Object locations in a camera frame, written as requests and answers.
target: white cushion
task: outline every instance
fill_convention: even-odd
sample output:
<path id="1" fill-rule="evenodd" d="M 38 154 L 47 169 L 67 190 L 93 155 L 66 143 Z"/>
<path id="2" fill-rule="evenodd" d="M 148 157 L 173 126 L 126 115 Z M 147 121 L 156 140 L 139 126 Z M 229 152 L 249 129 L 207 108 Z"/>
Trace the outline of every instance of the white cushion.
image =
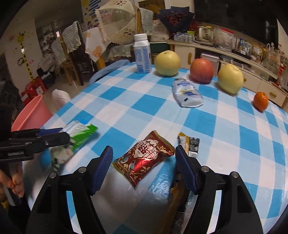
<path id="1" fill-rule="evenodd" d="M 62 108 L 67 102 L 71 100 L 69 94 L 63 90 L 55 89 L 52 92 L 52 100 L 54 102 L 54 105 L 59 110 Z"/>

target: human hand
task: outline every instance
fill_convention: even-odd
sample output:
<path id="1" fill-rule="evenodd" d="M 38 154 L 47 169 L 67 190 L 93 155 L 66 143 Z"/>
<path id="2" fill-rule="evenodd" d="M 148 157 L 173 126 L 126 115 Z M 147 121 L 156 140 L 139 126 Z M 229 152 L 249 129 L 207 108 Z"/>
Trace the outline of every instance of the human hand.
<path id="1" fill-rule="evenodd" d="M 10 179 L 2 170 L 0 170 L 0 194 L 4 193 L 2 185 L 11 188 L 18 197 L 24 196 L 23 170 L 22 162 L 18 163 L 17 171 Z"/>

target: bouquet of flowers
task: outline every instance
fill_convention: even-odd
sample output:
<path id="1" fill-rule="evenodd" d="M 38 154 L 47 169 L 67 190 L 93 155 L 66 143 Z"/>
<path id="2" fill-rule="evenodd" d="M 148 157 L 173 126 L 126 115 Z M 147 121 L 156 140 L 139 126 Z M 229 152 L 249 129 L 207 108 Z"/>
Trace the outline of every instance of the bouquet of flowers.
<path id="1" fill-rule="evenodd" d="M 158 19 L 165 25 L 170 33 L 187 32 L 194 13 L 189 11 L 189 7 L 173 7 L 159 10 Z"/>

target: snack packet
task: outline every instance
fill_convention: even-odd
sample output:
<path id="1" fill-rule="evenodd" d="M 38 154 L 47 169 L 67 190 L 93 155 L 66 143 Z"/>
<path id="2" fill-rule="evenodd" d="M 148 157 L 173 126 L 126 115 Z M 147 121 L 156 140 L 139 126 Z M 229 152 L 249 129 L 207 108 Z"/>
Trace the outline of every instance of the snack packet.
<path id="1" fill-rule="evenodd" d="M 180 78 L 173 81 L 173 96 L 182 107 L 198 107 L 203 104 L 203 97 L 189 81 Z"/>
<path id="2" fill-rule="evenodd" d="M 189 193 L 181 172 L 176 168 L 170 187 L 167 209 L 154 234 L 181 233 Z"/>
<path id="3" fill-rule="evenodd" d="M 186 136 L 182 132 L 179 133 L 178 138 L 179 144 L 182 145 L 186 154 L 189 157 L 197 158 L 200 139 Z"/>
<path id="4" fill-rule="evenodd" d="M 112 165 L 135 188 L 150 170 L 174 153 L 174 147 L 154 130 Z"/>
<path id="5" fill-rule="evenodd" d="M 77 151 L 81 149 L 88 138 L 97 130 L 97 127 L 88 123 L 82 124 L 79 121 L 72 121 L 66 125 L 61 132 L 67 132 L 70 135 L 70 141 L 67 145 L 55 146 L 50 148 L 52 157 L 52 166 L 57 171 L 61 164 L 67 162 Z"/>

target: wooden knob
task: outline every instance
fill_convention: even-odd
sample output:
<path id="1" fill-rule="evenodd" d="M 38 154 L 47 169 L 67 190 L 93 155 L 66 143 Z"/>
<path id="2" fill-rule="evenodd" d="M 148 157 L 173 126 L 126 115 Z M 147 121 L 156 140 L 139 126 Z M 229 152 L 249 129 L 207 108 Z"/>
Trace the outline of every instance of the wooden knob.
<path id="1" fill-rule="evenodd" d="M 189 65 L 191 64 L 191 58 L 192 58 L 192 53 L 189 53 L 188 54 L 188 64 Z"/>
<path id="2" fill-rule="evenodd" d="M 277 97 L 277 95 L 275 94 L 275 93 L 273 93 L 273 92 L 270 92 L 269 93 L 271 96 L 273 96 L 273 97 Z"/>

